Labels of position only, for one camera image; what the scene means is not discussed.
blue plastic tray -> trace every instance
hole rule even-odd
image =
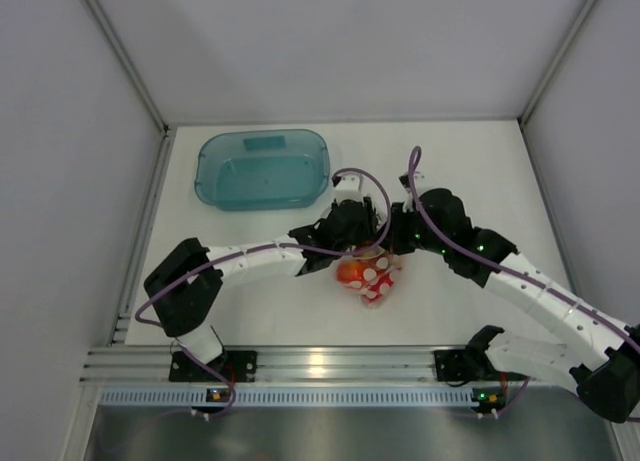
[[[225,211],[303,208],[327,188],[329,154],[307,129],[220,134],[198,155],[198,198]]]

white enclosure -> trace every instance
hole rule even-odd
[[[584,0],[101,0],[169,123],[516,118]]]
[[[177,242],[260,241],[327,206],[199,204],[195,153],[221,132],[313,129],[332,169],[371,170],[395,199],[419,144],[474,223],[637,324],[639,3],[0,0],[0,458],[84,452],[87,351],[168,342],[128,318]],[[403,274],[377,311],[320,273],[227,294],[213,324],[249,345],[457,344],[488,323],[553,340],[424,253]],[[640,438],[620,432],[625,454]]]

metal frame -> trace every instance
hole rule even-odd
[[[82,1],[163,136],[147,188],[146,202],[140,214],[136,239],[128,261],[127,274],[120,291],[121,301],[118,307],[118,316],[114,320],[108,347],[92,349],[88,354],[76,392],[73,417],[69,423],[62,453],[58,458],[60,461],[83,459],[96,410],[105,387],[122,385],[167,386],[169,384],[168,367],[171,359],[169,347],[133,348],[124,347],[122,343],[128,328],[129,312],[142,269],[142,259],[149,242],[159,192],[164,182],[168,159],[175,139],[176,126],[170,128],[165,123],[157,104],[142,80],[140,72],[132,62],[99,0]],[[519,118],[522,128],[535,112],[599,1],[584,1]],[[533,163],[530,151],[529,156],[535,170],[535,163]],[[545,198],[543,183],[537,172],[536,176],[543,191],[543,198]],[[548,213],[554,232],[556,232],[553,213],[549,210]],[[570,267],[570,263],[564,255],[566,251],[562,249],[563,243],[557,233],[556,238],[561,247],[563,260],[566,266]],[[256,373],[256,382],[257,385],[262,386],[348,387],[356,384],[382,387],[429,387],[437,384],[432,351],[438,348],[433,346],[348,348],[260,346],[243,349],[258,351],[260,364]],[[640,427],[630,424],[615,425],[613,430],[624,459],[635,459],[637,453],[640,452]]]
[[[562,68],[567,54],[571,48],[575,45],[578,36],[587,24],[587,21],[591,18],[596,5],[600,0],[584,0],[582,6],[578,10],[578,13],[571,23],[569,30],[562,38],[562,43],[558,47],[556,54],[551,58],[548,66],[546,67],[542,78],[538,82],[536,89],[533,91],[531,99],[527,103],[522,115],[519,118],[520,126],[524,128],[529,122],[536,108],[540,104],[543,96],[549,89],[549,86],[557,76],[558,72]]]
[[[158,110],[158,106],[151,97],[151,94],[149,94],[149,90],[142,80],[140,72],[136,68],[133,61],[131,61],[131,56],[125,49],[120,36],[113,27],[113,24],[111,23],[109,16],[107,16],[106,11],[102,7],[102,4],[99,0],[82,1],[89,10],[89,14],[100,28],[100,31],[102,31],[105,40],[111,47],[113,54],[122,66],[122,69],[124,70],[127,79],[129,79],[129,81],[131,82],[133,89],[136,91],[136,93],[138,93],[138,96],[140,96],[142,104],[149,113],[149,116],[153,120],[153,123],[158,128],[158,131],[160,131],[161,133],[165,133],[167,131],[167,124],[164,122],[162,114]]]

red object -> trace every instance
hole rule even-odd
[[[506,373],[500,373],[500,386],[502,386],[502,394],[507,395],[507,375]]]
[[[227,364],[225,368],[231,371],[231,386],[236,385],[236,370],[233,368],[232,364]]]
[[[370,256],[340,261],[336,279],[345,288],[358,293],[366,306],[372,306],[389,294],[399,270],[399,258],[379,249]]]

metal extrusion bar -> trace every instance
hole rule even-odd
[[[531,119],[531,116],[538,107],[540,100],[547,92],[547,89],[555,78],[555,75],[560,70],[565,58],[567,57],[567,54],[569,53],[569,50],[577,40],[578,35],[582,32],[582,29],[586,25],[586,22],[588,21],[590,15],[593,13],[594,8],[598,4],[598,1],[600,0],[585,0],[584,3],[582,3],[577,16],[575,17],[573,23],[571,24],[571,27],[567,31],[567,34],[563,38],[562,44],[545,69],[544,75],[540,79],[540,82],[534,90],[531,99],[525,106],[525,109],[519,118],[521,126],[526,126]]]
[[[164,182],[169,158],[175,141],[176,131],[170,129],[161,141],[156,163],[154,165],[143,206],[140,220],[137,224],[137,231],[131,255],[129,257],[128,269],[120,291],[119,314],[126,315],[131,310],[137,288],[137,281],[142,270],[144,254],[149,244],[151,228],[155,218],[158,202],[160,201],[160,190]]]
[[[73,420],[69,423],[58,461],[84,459],[101,395],[99,387],[78,388]]]
[[[640,425],[626,422],[624,424],[611,423],[615,440],[620,448],[620,454],[625,461],[638,459],[640,453]]]
[[[440,121],[513,121],[513,115],[496,114],[496,115],[453,115],[453,116],[350,116],[350,117],[300,117],[300,118],[288,118],[288,117],[273,117],[267,118],[255,118],[255,119],[220,119],[220,118],[199,118],[193,119],[178,119],[173,120],[170,126],[180,127],[194,127],[194,126],[261,126],[265,124],[270,125],[287,125],[287,124],[355,124],[355,123],[420,123],[420,122],[440,122]]]
[[[116,320],[116,325],[113,330],[113,336],[111,339],[112,344],[124,344],[127,338],[127,330],[129,329],[129,322],[131,321],[131,316],[129,315],[120,315]]]
[[[192,386],[109,387],[102,393],[103,406],[224,407],[215,401],[216,389]],[[236,387],[235,407],[335,408],[335,407],[474,407],[471,388],[395,387]]]
[[[99,0],[82,0],[85,5],[89,9],[89,13],[94,18],[95,22],[98,24],[98,27],[102,31],[102,34],[105,36],[109,46],[113,50],[113,54],[116,56],[122,69],[126,73],[129,81],[133,85],[134,89],[140,96],[140,100],[144,104],[149,116],[153,120],[153,123],[158,128],[158,131],[161,133],[165,133],[167,131],[167,124],[164,122],[156,103],[151,98],[149,94],[149,90],[146,85],[142,81],[142,77],[138,72],[138,69],[131,61],[131,57],[127,50],[124,47],[124,44],[120,40],[113,24],[109,20],[104,8],[100,4]]]
[[[227,347],[258,353],[255,384],[436,384],[433,346]],[[89,352],[83,385],[169,384],[169,346],[96,348]]]

